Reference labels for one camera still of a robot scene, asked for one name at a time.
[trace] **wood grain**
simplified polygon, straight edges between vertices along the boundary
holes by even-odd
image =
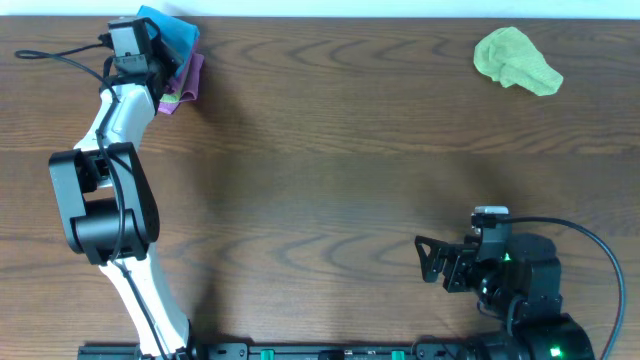
[[[0,22],[0,358],[73,358],[135,342],[117,293],[67,247],[47,160],[88,130],[94,79],[19,61],[95,41],[108,18]],[[575,220],[603,236],[629,286],[614,358],[640,356],[637,22],[189,18],[200,99],[149,126],[140,157],[159,252],[209,341],[412,342],[495,329],[475,296],[421,282],[416,234],[459,241],[478,204]],[[515,25],[565,76],[557,95],[502,89],[475,44]],[[94,50],[73,58],[99,69]],[[616,309],[604,254],[554,239],[565,310],[602,350]]]

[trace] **black cable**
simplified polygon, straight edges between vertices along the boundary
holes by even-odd
[[[528,216],[528,217],[502,219],[502,220],[497,220],[496,222],[501,224],[542,222],[542,223],[563,225],[583,233],[588,238],[593,240],[596,244],[598,244],[598,246],[605,252],[605,254],[607,254],[607,256],[609,257],[609,260],[611,261],[611,265],[613,265],[613,269],[615,270],[616,278],[618,280],[618,312],[616,314],[615,324],[613,326],[613,329],[611,330],[611,335],[609,335],[609,339],[605,344],[604,350],[602,351],[602,357],[601,357],[602,360],[607,359],[611,354],[611,351],[613,350],[613,346],[616,342],[616,339],[618,338],[620,330],[622,329],[622,323],[624,320],[624,311],[626,307],[626,294],[627,294],[627,289],[624,284],[624,275],[622,274],[622,268],[620,267],[620,263],[618,262],[618,259],[616,258],[616,256],[613,254],[613,251],[611,250],[611,248],[609,248],[609,246],[602,239],[600,239],[596,234],[594,234],[590,230],[567,220],[550,218],[550,217]]]
[[[509,334],[510,337],[513,337],[513,315],[516,312],[516,306],[526,300],[527,299],[524,296],[516,295],[511,299],[511,302],[509,303],[509,311],[507,311],[505,327],[507,328],[507,334]]]
[[[164,360],[169,360],[169,358],[167,357],[167,354],[165,354],[164,352],[164,349],[162,349],[162,345],[160,344],[160,338],[158,337],[158,333],[155,331],[155,325],[153,324],[153,320],[151,320],[151,315],[149,315],[149,312],[146,309],[144,300],[142,300],[142,296],[140,296],[140,291],[138,290],[136,283],[131,278],[131,274],[124,267],[124,265],[118,264],[116,262],[112,262],[112,263],[115,267],[120,269],[120,271],[122,272],[122,276],[124,276],[124,278],[127,279],[127,282],[129,283],[129,287],[131,287],[131,291],[133,292],[133,296],[136,298],[136,302],[138,303],[140,310],[142,310],[142,314],[144,315],[144,318],[147,320],[147,324],[149,324],[149,328],[151,329],[151,334],[153,335],[153,338],[156,341],[158,350],[160,350],[160,356],[162,356]]]
[[[104,60],[104,64],[102,65],[102,77],[103,78],[108,78],[109,77],[109,73],[111,72],[111,64],[113,64],[113,59],[115,58],[115,55],[111,55],[108,58],[106,58]]]
[[[480,313],[480,315],[502,321],[502,318],[500,316],[493,315],[493,314],[490,314],[490,313],[482,310],[482,305],[483,304],[482,304],[481,300],[478,300],[478,302],[476,302],[476,309],[478,309],[478,312]]]
[[[100,80],[100,82],[102,82],[102,84],[104,86],[106,86],[107,89],[109,89],[109,92],[111,92],[111,97],[113,99],[115,99],[114,101],[118,102],[118,97],[116,96],[116,92],[113,90],[113,87],[111,86],[111,84],[109,84],[97,72],[89,69],[88,67],[80,64],[79,62],[73,61],[71,59],[67,59],[67,58],[62,57],[62,56],[57,55],[57,54],[50,54],[50,53],[46,53],[46,52],[42,52],[42,51],[36,51],[36,50],[18,50],[15,53],[13,53],[13,55],[15,57],[17,57],[18,59],[24,59],[24,60],[34,60],[34,59],[44,59],[44,58],[54,59],[54,60],[58,60],[58,61],[62,61],[64,63],[67,63],[67,64],[69,64],[71,66],[75,66],[78,69],[84,70],[87,73],[89,73],[91,76],[93,76],[94,78]]]
[[[116,108],[117,98],[111,102],[109,105],[109,109],[107,113],[100,121],[100,125],[96,129],[96,141],[98,143],[98,150],[100,151],[100,155],[104,159],[107,164],[107,169],[109,170],[109,174],[111,174],[111,183],[113,184],[113,192],[116,196],[116,205],[118,206],[118,234],[116,235],[116,242],[113,248],[113,253],[109,257],[111,262],[114,262],[118,256],[120,255],[120,250],[122,248],[122,241],[124,240],[124,230],[125,230],[125,203],[124,203],[124,193],[122,191],[122,184],[120,183],[120,177],[116,172],[116,168],[113,165],[113,161],[111,160],[111,156],[107,153],[107,149],[104,147],[104,128],[109,122],[109,118],[111,118],[111,114]]]
[[[85,51],[85,50],[89,50],[89,49],[93,49],[93,48],[99,48],[99,47],[103,47],[103,46],[105,46],[104,43],[91,44],[91,45],[79,47],[77,49],[71,49],[71,50],[67,50],[67,51],[63,51],[63,52],[59,52],[59,53],[55,53],[55,54],[49,54],[49,55],[66,56],[66,55],[71,55],[71,54],[79,53],[81,51]],[[24,59],[24,60],[38,60],[38,59],[50,58],[50,56],[46,56],[46,55],[42,55],[42,54],[27,54],[27,53],[25,53],[24,55],[20,55],[20,56],[16,55],[16,57],[18,57],[20,59]]]
[[[18,50],[18,51],[16,51],[14,53],[14,55],[15,55],[15,57],[17,57],[19,59],[33,60],[33,59],[50,58],[50,59],[54,59],[54,60],[58,60],[58,61],[67,63],[69,65],[75,66],[75,67],[77,67],[77,68],[79,68],[81,70],[86,71],[87,73],[89,73],[90,75],[95,77],[96,79],[100,80],[100,82],[102,82],[107,87],[107,89],[109,89],[109,92],[111,93],[111,99],[112,99],[111,105],[109,105],[109,109],[107,109],[107,112],[105,113],[104,117],[100,121],[100,125],[98,126],[98,129],[96,130],[96,141],[98,143],[98,150],[100,151],[100,155],[104,159],[105,163],[107,164],[107,168],[109,169],[109,174],[111,176],[111,182],[113,183],[114,193],[115,193],[115,196],[116,196],[116,205],[118,206],[118,234],[117,234],[117,237],[116,237],[114,251],[111,254],[111,257],[110,257],[109,260],[111,261],[111,263],[114,264],[114,266],[116,266],[117,268],[120,269],[120,271],[122,272],[122,276],[124,276],[125,279],[127,279],[127,282],[129,284],[129,286],[131,287],[131,291],[133,292],[133,295],[136,298],[136,302],[138,303],[138,306],[140,307],[140,310],[142,311],[142,314],[144,315],[145,319],[147,319],[147,323],[149,324],[149,329],[151,330],[151,333],[153,334],[153,338],[156,341],[156,346],[158,346],[158,350],[160,350],[160,354],[162,355],[162,358],[164,360],[169,360],[167,355],[164,353],[162,344],[160,343],[160,338],[158,337],[158,333],[156,332],[156,328],[153,325],[153,321],[151,320],[151,316],[149,315],[149,312],[147,311],[147,308],[144,305],[144,301],[142,300],[142,297],[140,296],[140,292],[138,291],[138,288],[135,286],[135,283],[133,282],[133,279],[131,278],[131,275],[126,270],[126,268],[124,268],[123,266],[121,266],[120,264],[117,264],[115,262],[115,260],[120,255],[120,250],[121,250],[121,247],[122,247],[122,241],[124,239],[125,204],[124,204],[124,194],[123,194],[123,191],[122,191],[122,184],[120,183],[120,177],[118,176],[118,173],[115,170],[115,166],[113,165],[113,161],[112,161],[111,157],[109,156],[109,154],[107,153],[107,150],[104,147],[104,136],[105,136],[104,135],[104,129],[105,129],[107,123],[109,122],[109,119],[111,118],[111,115],[113,114],[113,112],[114,112],[114,110],[116,108],[116,105],[120,102],[120,100],[118,99],[118,96],[116,95],[115,90],[113,89],[111,84],[109,84],[106,81],[106,79],[104,77],[98,75],[95,71],[91,70],[90,68],[88,68],[88,67],[86,67],[86,66],[84,66],[84,65],[82,65],[82,64],[80,64],[80,63],[78,63],[76,61],[64,58],[64,57],[60,56],[59,54],[50,54],[50,53],[41,52],[41,51],[35,51],[35,50]]]

